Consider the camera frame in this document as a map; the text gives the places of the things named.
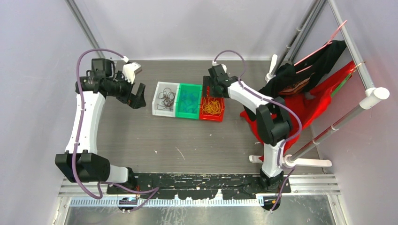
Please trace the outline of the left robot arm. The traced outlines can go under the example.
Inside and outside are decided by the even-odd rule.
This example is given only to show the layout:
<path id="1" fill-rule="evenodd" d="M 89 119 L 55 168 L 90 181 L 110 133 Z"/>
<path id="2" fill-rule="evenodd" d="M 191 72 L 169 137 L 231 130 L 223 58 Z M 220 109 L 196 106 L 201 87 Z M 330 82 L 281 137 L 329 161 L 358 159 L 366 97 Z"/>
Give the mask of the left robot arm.
<path id="1" fill-rule="evenodd" d="M 141 65 L 128 61 L 117 71 L 112 60 L 97 58 L 80 77 L 83 91 L 76 89 L 77 111 L 71 138 L 65 152 L 55 157 L 56 166 L 70 182 L 76 182 L 72 170 L 75 162 L 81 182 L 112 182 L 127 194 L 135 191 L 137 181 L 131 168 L 112 165 L 98 155 L 97 132 L 107 97 L 115 97 L 133 109 L 146 106 L 144 84 L 139 85 L 136 94 L 132 93 L 135 75 L 141 70 Z"/>

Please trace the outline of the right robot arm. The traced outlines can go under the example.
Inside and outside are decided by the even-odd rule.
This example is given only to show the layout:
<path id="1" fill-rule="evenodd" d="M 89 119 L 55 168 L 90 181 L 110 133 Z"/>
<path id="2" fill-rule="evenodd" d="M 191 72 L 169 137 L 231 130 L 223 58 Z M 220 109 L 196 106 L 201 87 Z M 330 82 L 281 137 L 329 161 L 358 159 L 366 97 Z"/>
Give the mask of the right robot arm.
<path id="1" fill-rule="evenodd" d="M 212 97 L 233 99 L 254 113 L 257 134 L 264 143 L 259 182 L 265 192 L 273 192 L 283 180 L 282 152 L 292 130 L 290 109 L 283 98 L 262 95 L 240 78 L 230 77 L 221 64 L 210 67 L 208 72 L 203 77 L 203 88 L 210 90 Z"/>

